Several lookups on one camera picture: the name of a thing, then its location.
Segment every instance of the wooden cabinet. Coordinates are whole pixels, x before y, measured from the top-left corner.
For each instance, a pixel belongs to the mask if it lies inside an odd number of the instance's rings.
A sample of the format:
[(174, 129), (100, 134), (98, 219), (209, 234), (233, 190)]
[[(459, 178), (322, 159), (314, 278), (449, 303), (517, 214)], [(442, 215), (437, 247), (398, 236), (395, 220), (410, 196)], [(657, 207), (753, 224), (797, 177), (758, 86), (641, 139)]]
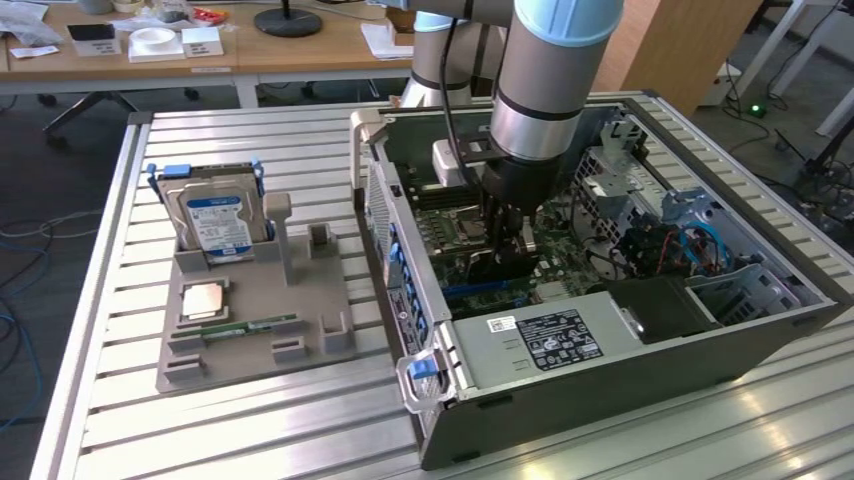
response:
[(656, 90), (690, 115), (762, 0), (626, 0), (595, 91)]

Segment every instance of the blue cable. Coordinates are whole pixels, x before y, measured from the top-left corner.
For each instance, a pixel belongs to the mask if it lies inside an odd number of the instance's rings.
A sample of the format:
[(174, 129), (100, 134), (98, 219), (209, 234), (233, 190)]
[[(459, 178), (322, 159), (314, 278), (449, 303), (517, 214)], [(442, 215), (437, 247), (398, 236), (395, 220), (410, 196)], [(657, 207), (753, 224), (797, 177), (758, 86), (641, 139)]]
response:
[(718, 234), (718, 231), (708, 223), (690, 222), (680, 230), (680, 243), (685, 247), (685, 256), (689, 257), (689, 260), (692, 260), (692, 262), (694, 262), (697, 265), (701, 265), (700, 258), (697, 258), (697, 255), (694, 255), (694, 252), (692, 252), (692, 249), (689, 248), (689, 236), (685, 233), (686, 230), (690, 230), (693, 228), (698, 230), (704, 230), (709, 234), (709, 236), (712, 236), (712, 239), (718, 244), (718, 250), (724, 252), (724, 260), (726, 261), (726, 267), (728, 269), (730, 269), (733, 267), (733, 258), (728, 254), (726, 244), (724, 243), (724, 240), (721, 240), (721, 235)]
[(24, 409), (19, 412), (19, 414), (15, 415), (15, 417), (12, 417), (3, 425), (0, 425), (0, 433), (3, 433), (3, 431), (12, 426), (12, 424), (18, 421), (19, 418), (23, 418), (27, 415), (30, 415), (30, 412), (34, 410), (34, 408), (36, 408), (36, 405), (39, 405), (39, 400), (42, 400), (42, 392), (43, 392), (44, 385), (42, 380), (42, 368), (39, 367), (36, 352), (34, 351), (32, 342), (30, 340), (30, 332), (27, 331), (27, 328), (20, 323), (18, 323), (18, 321), (8, 315), (0, 315), (0, 319), (6, 320), (6, 322), (10, 324), (12, 328), (18, 328), (20, 336), (24, 339), (24, 347), (27, 348), (27, 354), (30, 355), (30, 360), (32, 361), (32, 370), (36, 374), (36, 393), (30, 399), (30, 403), (27, 404)]
[(44, 262), (42, 263), (42, 270), (39, 271), (39, 274), (34, 277), (34, 279), (28, 283), (26, 283), (22, 287), (19, 287), (18, 290), (0, 296), (0, 298), (8, 298), (22, 293), (24, 290), (32, 287), (39, 280), (42, 280), (44, 275), (48, 273), (48, 266), (51, 263), (51, 254), (48, 253), (47, 250), (43, 250), (40, 248), (20, 247), (18, 245), (12, 245), (4, 242), (0, 242), (0, 248), (6, 248), (7, 250), (16, 250), (19, 252), (34, 252), (40, 254), (44, 257)]

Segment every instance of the hard drive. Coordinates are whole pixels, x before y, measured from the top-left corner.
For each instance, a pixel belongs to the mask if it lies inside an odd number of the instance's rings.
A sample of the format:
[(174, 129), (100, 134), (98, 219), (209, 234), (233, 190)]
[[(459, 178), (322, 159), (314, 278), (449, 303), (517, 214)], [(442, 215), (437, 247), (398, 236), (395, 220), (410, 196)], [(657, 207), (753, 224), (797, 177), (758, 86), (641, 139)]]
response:
[(253, 244), (270, 239), (261, 163), (170, 165), (160, 174), (150, 164), (148, 173), (175, 225), (179, 249), (203, 250), (211, 264), (250, 257)]

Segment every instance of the aluminum table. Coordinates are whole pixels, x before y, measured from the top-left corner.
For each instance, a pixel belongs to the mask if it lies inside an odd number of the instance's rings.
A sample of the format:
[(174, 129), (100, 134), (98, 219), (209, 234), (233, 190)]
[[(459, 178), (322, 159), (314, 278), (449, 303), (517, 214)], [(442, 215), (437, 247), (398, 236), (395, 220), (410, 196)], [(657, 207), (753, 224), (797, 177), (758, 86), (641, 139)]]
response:
[[(854, 292), (852, 257), (664, 101), (625, 95)], [(32, 478), (854, 478), (852, 312), (740, 380), (434, 472), (387, 353), (158, 393), (175, 234), (142, 175), (152, 161), (262, 159), (267, 188), (291, 192), (290, 230), (330, 222), (339, 235), (357, 329), (382, 335), (349, 187), (349, 116), (365, 106), (162, 113), (128, 127)], [(649, 161), (693, 181), (662, 146)]]

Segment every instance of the blue cable on floor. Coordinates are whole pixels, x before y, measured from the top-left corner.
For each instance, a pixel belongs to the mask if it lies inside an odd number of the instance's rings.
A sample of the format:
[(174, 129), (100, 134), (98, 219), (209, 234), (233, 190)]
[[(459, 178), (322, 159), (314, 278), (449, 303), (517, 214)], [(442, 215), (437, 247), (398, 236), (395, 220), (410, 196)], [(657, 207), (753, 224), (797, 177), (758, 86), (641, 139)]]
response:
[[(15, 295), (20, 294), (24, 290), (32, 287), (39, 280), (42, 280), (46, 273), (48, 272), (51, 255), (48, 254), (47, 250), (43, 250), (40, 248), (20, 247), (18, 245), (11, 245), (4, 242), (0, 242), (0, 248), (6, 248), (7, 250), (15, 250), (19, 252), (35, 252), (44, 257), (44, 262), (42, 263), (42, 270), (39, 271), (39, 274), (32, 278), (32, 280), (30, 280), (30, 282), (27, 282), (23, 286), (20, 286), (15, 291), (8, 293), (7, 295), (0, 296), (0, 300), (3, 300), (6, 298), (14, 297)], [(44, 390), (44, 380), (42, 377), (42, 367), (39, 366), (39, 359), (36, 357), (36, 352), (32, 348), (32, 340), (30, 339), (30, 331), (27, 330), (27, 327), (24, 327), (24, 325), (22, 325), (18, 322), (18, 320), (12, 318), (11, 315), (0, 314), (0, 319), (10, 324), (10, 328), (18, 329), (20, 338), (24, 341), (24, 348), (27, 349), (27, 355), (30, 356), (30, 361), (32, 362), (34, 373), (36, 375), (36, 393), (34, 394), (32, 398), (30, 399), (30, 402), (27, 403), (27, 406), (18, 413), (18, 415), (10, 418), (10, 420), (7, 420), (7, 422), (3, 423), (3, 425), (0, 425), (0, 433), (3, 433), (6, 429), (10, 428), (20, 418), (30, 415), (30, 412), (32, 412), (32, 410), (39, 405), (39, 401), (42, 400), (42, 393)]]
[(24, 348), (27, 349), (27, 354), (30, 355), (30, 360), (32, 361), (32, 369), (36, 374), (36, 393), (34, 394), (32, 398), (30, 399), (30, 403), (19, 412), (19, 414), (15, 415), (15, 417), (12, 417), (3, 425), (0, 425), (0, 433), (3, 433), (3, 431), (8, 427), (11, 427), (12, 424), (15, 424), (19, 418), (30, 415), (32, 409), (36, 408), (36, 405), (39, 405), (39, 400), (42, 400), (44, 382), (42, 379), (42, 368), (39, 367), (39, 360), (36, 359), (36, 352), (32, 348), (32, 341), (30, 340), (30, 332), (27, 331), (27, 328), (20, 323), (18, 323), (18, 321), (8, 315), (0, 315), (0, 319), (3, 319), (10, 324), (11, 328), (18, 328), (22, 339), (24, 340)]

